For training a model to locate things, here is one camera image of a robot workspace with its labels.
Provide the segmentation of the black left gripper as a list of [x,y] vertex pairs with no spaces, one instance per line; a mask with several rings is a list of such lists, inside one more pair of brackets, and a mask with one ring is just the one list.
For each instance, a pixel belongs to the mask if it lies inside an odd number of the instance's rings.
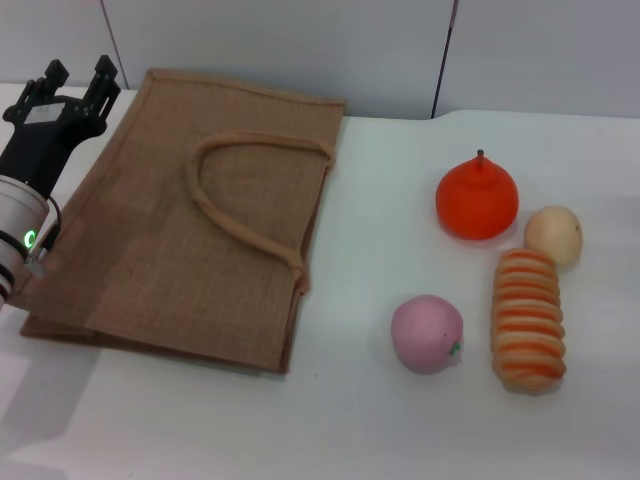
[[69,72],[59,59],[52,60],[3,114],[14,132],[1,154],[1,174],[49,198],[74,149],[106,130],[121,92],[117,74],[110,57],[102,55],[83,99],[54,96]]

